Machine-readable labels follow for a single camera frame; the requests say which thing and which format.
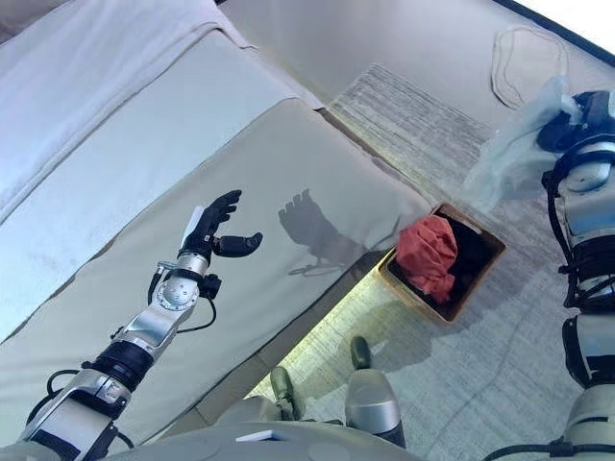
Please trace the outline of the robot left five-finger hand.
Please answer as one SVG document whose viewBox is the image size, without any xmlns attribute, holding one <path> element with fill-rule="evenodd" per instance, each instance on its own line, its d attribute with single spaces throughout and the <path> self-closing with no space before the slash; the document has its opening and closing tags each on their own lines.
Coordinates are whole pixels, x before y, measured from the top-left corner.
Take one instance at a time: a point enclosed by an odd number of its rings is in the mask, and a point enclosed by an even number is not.
<svg viewBox="0 0 615 461">
<path fill-rule="evenodd" d="M 263 234 L 242 237 L 216 235 L 221 224 L 228 222 L 236 211 L 242 191 L 232 190 L 218 197 L 208 207 L 197 207 L 196 222 L 187 228 L 178 256 L 197 254 L 210 261 L 211 255 L 238 258 L 251 255 L 260 246 Z"/>
</svg>

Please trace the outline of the robot right five-finger hand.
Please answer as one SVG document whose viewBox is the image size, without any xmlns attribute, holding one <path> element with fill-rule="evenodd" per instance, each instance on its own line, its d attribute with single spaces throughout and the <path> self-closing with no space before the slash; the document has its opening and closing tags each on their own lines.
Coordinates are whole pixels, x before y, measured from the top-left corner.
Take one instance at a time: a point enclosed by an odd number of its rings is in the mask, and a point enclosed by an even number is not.
<svg viewBox="0 0 615 461">
<path fill-rule="evenodd" d="M 544 151 L 565 154 L 601 142 L 614 142 L 614 93 L 591 91 L 573 97 L 571 114 L 562 110 L 537 136 Z"/>
</svg>

